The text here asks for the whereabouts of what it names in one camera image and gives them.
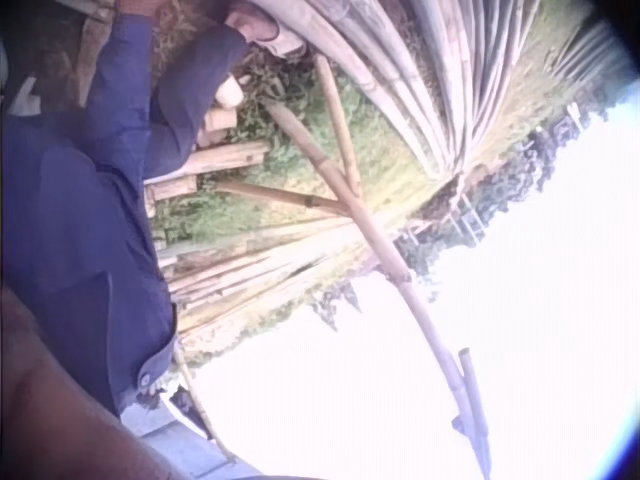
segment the sky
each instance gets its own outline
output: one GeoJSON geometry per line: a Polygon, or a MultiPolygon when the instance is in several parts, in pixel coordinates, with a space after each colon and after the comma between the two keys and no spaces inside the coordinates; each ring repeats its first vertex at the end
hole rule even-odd
{"type": "MultiPolygon", "coordinates": [[[[558,152],[544,193],[444,252],[432,320],[470,347],[493,479],[600,478],[640,418],[640,88],[558,152]]],[[[260,471],[477,479],[455,402],[394,287],[353,281],[334,333],[310,307],[197,372],[225,444],[260,471]]]]}

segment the jacket sleeve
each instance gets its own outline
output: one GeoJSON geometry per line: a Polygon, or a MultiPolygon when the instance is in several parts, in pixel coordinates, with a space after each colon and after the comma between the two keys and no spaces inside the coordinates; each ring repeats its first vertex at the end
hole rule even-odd
{"type": "Polygon", "coordinates": [[[150,139],[152,20],[120,15],[100,52],[89,90],[83,149],[98,171],[143,191],[150,139]]]}

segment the jacket button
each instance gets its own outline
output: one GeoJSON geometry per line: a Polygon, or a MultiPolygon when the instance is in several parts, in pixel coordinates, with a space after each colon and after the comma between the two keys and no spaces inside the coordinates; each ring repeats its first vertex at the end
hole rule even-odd
{"type": "Polygon", "coordinates": [[[148,373],[145,373],[140,379],[140,386],[148,387],[150,383],[151,383],[151,375],[149,375],[148,373]]]}

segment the hand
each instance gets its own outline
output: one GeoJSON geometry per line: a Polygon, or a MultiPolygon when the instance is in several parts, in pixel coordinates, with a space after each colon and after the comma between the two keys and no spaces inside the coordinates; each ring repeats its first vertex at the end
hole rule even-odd
{"type": "Polygon", "coordinates": [[[167,0],[118,0],[118,12],[129,15],[153,17],[167,0]]]}

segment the ground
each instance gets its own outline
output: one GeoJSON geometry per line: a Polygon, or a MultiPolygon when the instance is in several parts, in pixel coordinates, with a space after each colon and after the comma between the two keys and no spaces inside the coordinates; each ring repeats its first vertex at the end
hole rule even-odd
{"type": "MultiPolygon", "coordinates": [[[[77,43],[82,18],[63,7],[46,3],[52,12],[39,22],[51,24],[55,41],[43,35],[35,35],[38,48],[23,55],[22,70],[32,68],[38,56],[48,59],[38,73],[40,93],[68,89],[69,64],[77,55],[77,43]]],[[[154,42],[154,78],[157,79],[180,48],[199,31],[224,15],[224,2],[205,0],[171,0],[160,15],[154,42]]],[[[398,25],[399,30],[416,56],[425,81],[433,89],[433,69],[423,52],[427,49],[417,35],[411,15],[407,14],[399,0],[384,0],[383,5],[398,25]]],[[[471,159],[471,164],[494,164],[503,161],[510,146],[526,136],[533,127],[549,118],[566,104],[572,92],[559,85],[544,71],[544,63],[550,51],[558,49],[577,23],[588,14],[578,0],[543,0],[532,27],[523,55],[516,67],[509,92],[501,113],[489,135],[471,159]]],[[[293,60],[279,60],[252,49],[242,65],[234,73],[238,78],[248,76],[244,87],[247,102],[240,110],[239,126],[229,141],[266,138],[272,142],[272,150],[261,166],[238,170],[233,175],[246,181],[302,193],[314,193],[331,197],[327,187],[315,174],[309,162],[302,158],[295,147],[278,132],[261,106],[265,98],[284,101],[319,140],[321,146],[333,158],[337,148],[328,121],[324,101],[316,84],[310,61],[311,51],[293,60]]],[[[393,211],[385,222],[387,227],[400,228],[407,217],[424,204],[442,183],[430,181],[402,141],[381,118],[375,108],[365,100],[350,80],[334,69],[338,75],[341,97],[345,106],[351,134],[358,154],[364,198],[376,212],[393,211]]],[[[63,104],[63,96],[49,95],[46,107],[63,104]]],[[[265,234],[272,227],[320,218],[314,211],[298,207],[257,203],[253,200],[214,193],[215,175],[203,176],[201,188],[195,195],[159,202],[158,215],[154,219],[154,231],[166,237],[169,246],[184,246],[205,242],[224,257],[243,251],[264,248],[266,242],[274,242],[265,234]]],[[[241,332],[251,334],[265,325],[273,324],[286,316],[294,301],[306,294],[335,283],[348,272],[357,272],[370,254],[363,242],[354,237],[353,242],[340,249],[331,261],[313,270],[312,275],[301,279],[296,288],[288,289],[277,301],[256,304],[255,312],[234,319],[230,333],[220,330],[204,335],[190,346],[197,350],[220,351],[238,338],[241,332]],[[272,308],[285,305],[283,312],[270,314],[272,308]]],[[[181,319],[181,330],[207,322],[215,312],[203,308],[197,314],[181,319]]]]}

